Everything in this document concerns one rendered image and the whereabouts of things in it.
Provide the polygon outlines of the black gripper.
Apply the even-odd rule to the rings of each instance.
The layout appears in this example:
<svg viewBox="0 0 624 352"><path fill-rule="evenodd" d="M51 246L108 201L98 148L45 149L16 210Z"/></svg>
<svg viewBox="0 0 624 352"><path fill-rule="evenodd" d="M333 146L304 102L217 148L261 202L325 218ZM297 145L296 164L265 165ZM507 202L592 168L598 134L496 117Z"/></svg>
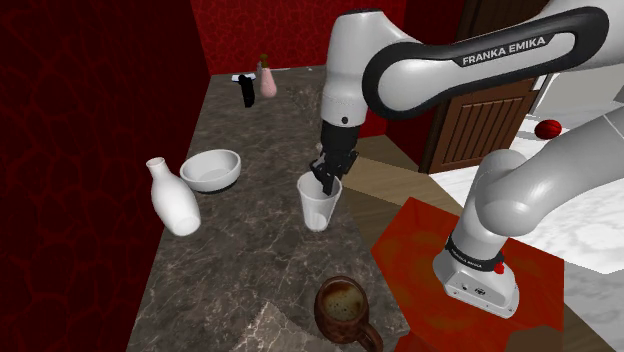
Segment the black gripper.
<svg viewBox="0 0 624 352"><path fill-rule="evenodd" d="M322 123L320 135L322 162L319 167L323 171L322 191L327 196L332 194L334 182L350 171L359 155L355 150L359 129L359 126L340 127L326 121Z"/></svg>

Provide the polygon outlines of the white plastic cup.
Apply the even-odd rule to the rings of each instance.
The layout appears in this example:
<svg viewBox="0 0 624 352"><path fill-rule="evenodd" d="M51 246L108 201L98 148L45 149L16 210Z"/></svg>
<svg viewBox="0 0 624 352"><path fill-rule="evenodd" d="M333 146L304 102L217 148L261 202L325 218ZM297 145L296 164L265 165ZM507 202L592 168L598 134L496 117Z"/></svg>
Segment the white plastic cup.
<svg viewBox="0 0 624 352"><path fill-rule="evenodd" d="M324 231L331 220L342 193L342 183L335 178L329 195L312 171L302 174L297 181L305 225L314 232Z"/></svg>

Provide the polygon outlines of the white bowl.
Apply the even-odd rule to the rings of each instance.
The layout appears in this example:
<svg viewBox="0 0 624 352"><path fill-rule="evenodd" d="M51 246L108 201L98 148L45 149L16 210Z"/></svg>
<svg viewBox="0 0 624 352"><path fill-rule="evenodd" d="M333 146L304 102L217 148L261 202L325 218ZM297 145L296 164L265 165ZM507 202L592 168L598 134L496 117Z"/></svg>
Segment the white bowl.
<svg viewBox="0 0 624 352"><path fill-rule="evenodd" d="M233 185L241 173L241 158L228 149L213 149L187 159L180 177L194 191L210 193Z"/></svg>

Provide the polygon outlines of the pink bottle with brown stopper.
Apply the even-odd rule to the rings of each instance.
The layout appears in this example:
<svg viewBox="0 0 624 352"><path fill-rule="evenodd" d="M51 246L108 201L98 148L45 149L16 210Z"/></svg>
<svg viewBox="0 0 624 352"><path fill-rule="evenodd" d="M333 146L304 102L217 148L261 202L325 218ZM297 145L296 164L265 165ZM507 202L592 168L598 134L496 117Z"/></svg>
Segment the pink bottle with brown stopper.
<svg viewBox="0 0 624 352"><path fill-rule="evenodd" d="M272 71L268 65L268 55L260 55L260 90L261 94L266 98L272 98L277 94L277 87L272 75Z"/></svg>

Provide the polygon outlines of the black and white tool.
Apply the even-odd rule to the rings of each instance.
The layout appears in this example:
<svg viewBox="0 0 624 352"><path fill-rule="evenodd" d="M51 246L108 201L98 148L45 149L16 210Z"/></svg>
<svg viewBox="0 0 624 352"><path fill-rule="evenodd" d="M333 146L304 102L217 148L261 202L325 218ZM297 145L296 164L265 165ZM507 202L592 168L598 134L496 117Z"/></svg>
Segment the black and white tool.
<svg viewBox="0 0 624 352"><path fill-rule="evenodd" d="M255 103L255 91L253 81L256 79L254 73L238 74L232 76L232 81L238 83L241 87L244 106L250 108Z"/></svg>

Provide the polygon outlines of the brown coffee mug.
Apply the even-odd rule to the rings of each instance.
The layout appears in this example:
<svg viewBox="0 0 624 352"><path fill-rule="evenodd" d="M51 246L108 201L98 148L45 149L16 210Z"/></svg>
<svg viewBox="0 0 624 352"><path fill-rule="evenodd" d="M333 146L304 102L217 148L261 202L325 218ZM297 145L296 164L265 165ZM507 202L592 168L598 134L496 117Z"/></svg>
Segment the brown coffee mug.
<svg viewBox="0 0 624 352"><path fill-rule="evenodd" d="M363 288L346 276L328 278L318 290L314 318L322 335L336 344L358 342L366 352L383 352L384 342L369 322Z"/></svg>

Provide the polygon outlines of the red robot stand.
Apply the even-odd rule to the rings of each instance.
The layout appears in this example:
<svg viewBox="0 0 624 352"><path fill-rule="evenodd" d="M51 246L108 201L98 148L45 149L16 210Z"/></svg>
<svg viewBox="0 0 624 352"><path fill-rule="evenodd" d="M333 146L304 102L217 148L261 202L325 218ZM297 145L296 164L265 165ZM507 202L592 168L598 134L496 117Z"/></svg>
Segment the red robot stand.
<svg viewBox="0 0 624 352"><path fill-rule="evenodd" d="M519 307L503 319L449 297L433 271L457 216L409 198L372 248L411 331L395 352L563 352L564 262L510 239Z"/></svg>

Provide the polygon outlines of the white vase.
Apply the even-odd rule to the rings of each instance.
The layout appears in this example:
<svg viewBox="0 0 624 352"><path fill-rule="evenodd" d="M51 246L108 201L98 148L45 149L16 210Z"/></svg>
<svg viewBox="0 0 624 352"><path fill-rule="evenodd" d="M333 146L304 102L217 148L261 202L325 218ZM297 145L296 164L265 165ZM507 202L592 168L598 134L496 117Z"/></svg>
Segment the white vase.
<svg viewBox="0 0 624 352"><path fill-rule="evenodd" d="M201 215L193 191L174 175L163 157L146 162L152 176L151 201L165 227L176 236L188 236L201 224Z"/></svg>

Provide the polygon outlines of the brown wooden door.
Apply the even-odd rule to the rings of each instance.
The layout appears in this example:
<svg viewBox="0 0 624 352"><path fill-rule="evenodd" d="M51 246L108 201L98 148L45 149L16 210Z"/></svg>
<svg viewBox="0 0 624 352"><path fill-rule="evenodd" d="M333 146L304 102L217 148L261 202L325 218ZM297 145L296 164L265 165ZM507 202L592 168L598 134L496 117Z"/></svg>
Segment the brown wooden door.
<svg viewBox="0 0 624 352"><path fill-rule="evenodd" d="M549 0L465 0L456 38L467 39L537 15ZM538 95L528 79L454 97L435 111L419 171L433 174L476 166L510 146Z"/></svg>

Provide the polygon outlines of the red ball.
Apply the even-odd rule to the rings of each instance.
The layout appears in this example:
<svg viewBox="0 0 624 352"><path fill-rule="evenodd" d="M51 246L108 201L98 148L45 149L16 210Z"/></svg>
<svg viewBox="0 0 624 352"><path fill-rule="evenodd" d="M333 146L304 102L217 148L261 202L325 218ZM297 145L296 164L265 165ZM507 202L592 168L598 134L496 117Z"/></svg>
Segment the red ball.
<svg viewBox="0 0 624 352"><path fill-rule="evenodd" d="M553 119L540 121L534 127L534 134L541 140L551 140L559 136L563 131L562 125Z"/></svg>

